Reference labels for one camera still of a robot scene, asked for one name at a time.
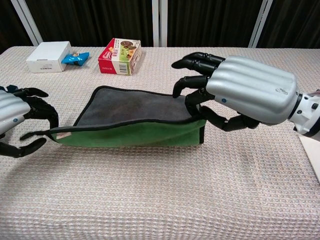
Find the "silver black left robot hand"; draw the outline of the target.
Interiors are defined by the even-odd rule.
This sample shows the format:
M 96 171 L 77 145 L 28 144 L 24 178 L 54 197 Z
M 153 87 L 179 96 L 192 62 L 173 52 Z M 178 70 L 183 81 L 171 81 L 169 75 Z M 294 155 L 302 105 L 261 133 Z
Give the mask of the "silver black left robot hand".
M 47 103 L 48 93 L 35 87 L 18 88 L 8 85 L 0 88 L 0 138 L 6 133 L 28 119 L 47 120 L 51 128 L 59 126 L 59 115 L 56 109 Z M 2 156 L 22 158 L 41 148 L 47 140 L 43 137 L 32 143 L 16 147 L 1 142 L 0 154 Z

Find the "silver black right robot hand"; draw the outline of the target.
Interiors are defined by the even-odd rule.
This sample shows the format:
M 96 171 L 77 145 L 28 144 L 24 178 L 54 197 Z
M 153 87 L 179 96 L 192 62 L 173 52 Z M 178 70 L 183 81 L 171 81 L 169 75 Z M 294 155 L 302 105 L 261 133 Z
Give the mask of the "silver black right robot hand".
M 173 98 L 194 89 L 185 97 L 187 110 L 226 132 L 281 124 L 302 98 L 294 74 L 243 56 L 193 52 L 171 66 L 199 73 L 180 78 Z

